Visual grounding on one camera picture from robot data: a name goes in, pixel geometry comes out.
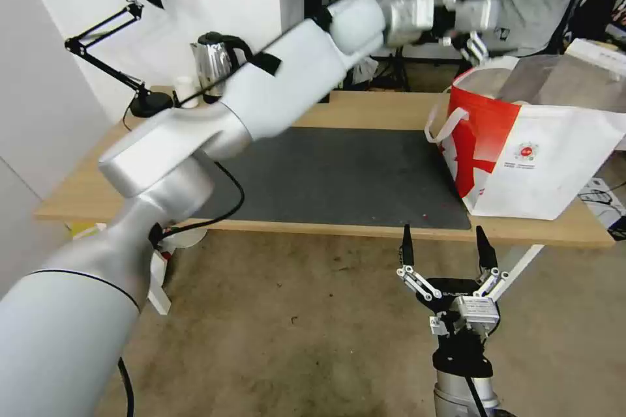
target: desk mat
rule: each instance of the desk mat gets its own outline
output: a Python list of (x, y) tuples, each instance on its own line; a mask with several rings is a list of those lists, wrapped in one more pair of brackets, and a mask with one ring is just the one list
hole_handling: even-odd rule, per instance
[[(214, 218), (239, 192), (201, 162), (215, 191), (194, 217)], [(293, 127), (222, 163), (246, 192), (235, 220), (470, 228), (443, 157), (418, 130)]]

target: red and white bag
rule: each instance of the red and white bag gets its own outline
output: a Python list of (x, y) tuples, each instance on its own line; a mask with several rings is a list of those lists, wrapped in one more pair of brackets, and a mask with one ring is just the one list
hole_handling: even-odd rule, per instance
[[(433, 109), (426, 138), (440, 145), (458, 193), (472, 215), (553, 220), (623, 139), (626, 115), (563, 102), (546, 106), (495, 99), (503, 83), (513, 79), (511, 70), (521, 61), (525, 59), (501, 57), (458, 77), (446, 123), (436, 137), (431, 135), (430, 125), (437, 113)], [(537, 70), (531, 68), (535, 76), (530, 81), (535, 83), (524, 87), (524, 97), (546, 101), (541, 91), (557, 72), (554, 63), (539, 86)], [(480, 88), (484, 94), (468, 87)], [(563, 91), (559, 89), (557, 94), (561, 96)]]

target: desk lamp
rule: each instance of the desk lamp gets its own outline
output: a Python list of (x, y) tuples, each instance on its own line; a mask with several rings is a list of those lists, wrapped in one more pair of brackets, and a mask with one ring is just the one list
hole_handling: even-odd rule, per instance
[[(89, 28), (83, 33), (80, 33), (78, 36), (74, 36), (66, 40), (65, 48), (74, 55), (77, 55), (81, 59), (84, 59), (90, 64), (98, 67), (100, 70), (109, 74), (113, 78), (121, 81), (127, 87), (132, 88), (135, 92), (135, 97), (130, 103), (130, 112), (137, 117), (150, 117), (162, 111), (163, 109), (171, 108), (173, 106), (173, 102), (170, 96), (166, 93), (154, 93), (150, 90), (147, 90), (143, 81), (140, 81), (137, 78), (126, 75), (125, 73), (122, 73), (114, 69), (113, 67), (110, 67), (106, 63), (102, 62), (100, 59), (93, 57), (88, 52), (88, 49), (90, 47), (98, 44), (101, 40), (104, 40), (109, 36), (114, 35), (116, 32), (124, 29), (126, 26), (131, 25), (141, 19), (143, 5), (137, 0), (127, 1), (128, 5), (122, 8), (119, 12), (110, 16), (109, 18), (106, 18), (104, 21), (96, 24), (95, 26)], [(147, 1), (158, 8), (164, 8), (162, 0)], [(132, 16), (132, 18), (129, 19), (127, 22), (103, 33), (96, 32), (104, 25), (110, 23), (111, 21), (126, 13)]]

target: stainless steel kettle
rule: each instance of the stainless steel kettle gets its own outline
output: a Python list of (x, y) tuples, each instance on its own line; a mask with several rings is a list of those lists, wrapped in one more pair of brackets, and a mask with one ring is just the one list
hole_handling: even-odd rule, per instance
[[(243, 51), (246, 61), (252, 58), (252, 51), (243, 39), (214, 31), (203, 34), (198, 38), (198, 42), (192, 42), (190, 46), (194, 53), (198, 80), (202, 88), (239, 68), (235, 49)], [(225, 83), (220, 83), (208, 90), (203, 96), (205, 102), (217, 101), (224, 92), (224, 85)]]

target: concrete floor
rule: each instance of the concrete floor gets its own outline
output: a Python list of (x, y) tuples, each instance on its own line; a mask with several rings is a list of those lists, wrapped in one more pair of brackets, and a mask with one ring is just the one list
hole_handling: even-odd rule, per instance
[[(626, 160), (602, 176), (626, 179)], [(148, 305), (125, 350), (136, 415), (434, 417), (436, 340), (395, 274), (399, 244), (209, 232), (171, 262), (170, 314)], [(416, 242), (415, 253), (425, 276), (476, 273), (473, 244)], [(623, 415), (625, 279), (626, 242), (539, 255), (501, 300), (487, 345), (507, 410)], [(124, 414), (115, 374), (97, 416)]]

